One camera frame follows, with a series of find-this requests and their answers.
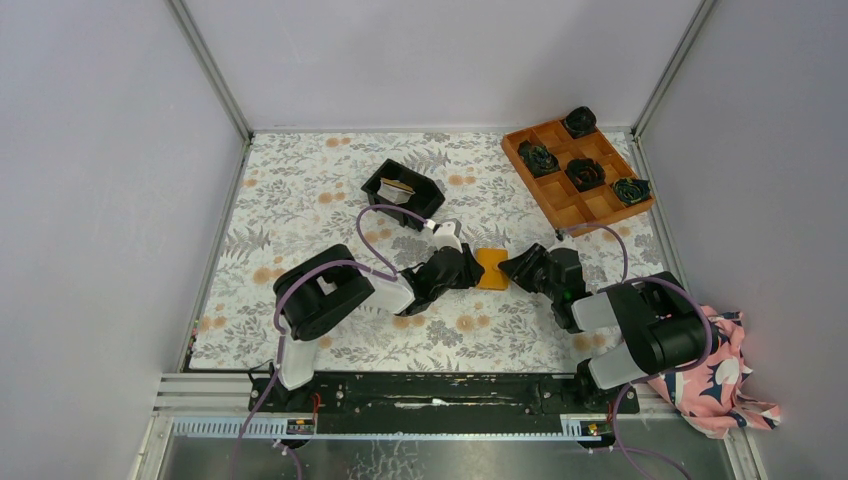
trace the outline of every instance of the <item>yellow box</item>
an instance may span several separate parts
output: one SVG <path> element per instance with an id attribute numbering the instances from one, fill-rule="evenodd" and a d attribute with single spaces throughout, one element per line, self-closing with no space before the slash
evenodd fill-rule
<path id="1" fill-rule="evenodd" d="M 509 258 L 509 252 L 501 248 L 478 248 L 476 257 L 477 262 L 485 269 L 477 288 L 506 290 L 509 287 L 509 277 L 498 268 L 498 264 Z"/>

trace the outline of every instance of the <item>wall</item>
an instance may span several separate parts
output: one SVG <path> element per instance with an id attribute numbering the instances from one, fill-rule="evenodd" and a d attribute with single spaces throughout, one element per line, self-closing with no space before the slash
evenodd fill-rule
<path id="1" fill-rule="evenodd" d="M 645 139 L 698 298 L 748 314 L 773 479 L 843 478 L 848 4 L 722 2 Z"/>
<path id="2" fill-rule="evenodd" d="M 240 140 L 164 1 L 0 10 L 0 478 L 125 478 Z"/>
<path id="3" fill-rule="evenodd" d="M 189 0 L 257 129 L 630 125 L 698 0 Z"/>

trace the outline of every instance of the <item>wooden tray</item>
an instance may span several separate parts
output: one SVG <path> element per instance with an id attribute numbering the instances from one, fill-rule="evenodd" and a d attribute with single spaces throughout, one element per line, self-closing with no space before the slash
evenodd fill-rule
<path id="1" fill-rule="evenodd" d="M 502 142 L 509 161 L 554 228 L 567 228 L 586 222 L 611 225 L 651 208 L 654 204 L 653 196 L 644 202 L 625 207 L 610 188 L 610 184 L 619 178 L 638 177 L 601 132 L 595 130 L 575 140 L 561 122 L 560 118 L 510 133 Z M 524 160 L 518 155 L 518 146 L 528 140 L 533 145 L 547 147 L 557 158 L 560 171 L 533 178 Z M 575 158 L 591 158 L 601 164 L 606 172 L 605 185 L 578 192 L 564 172 L 568 162 Z M 592 230 L 595 228 L 583 228 L 571 232 L 571 236 L 577 237 Z"/>

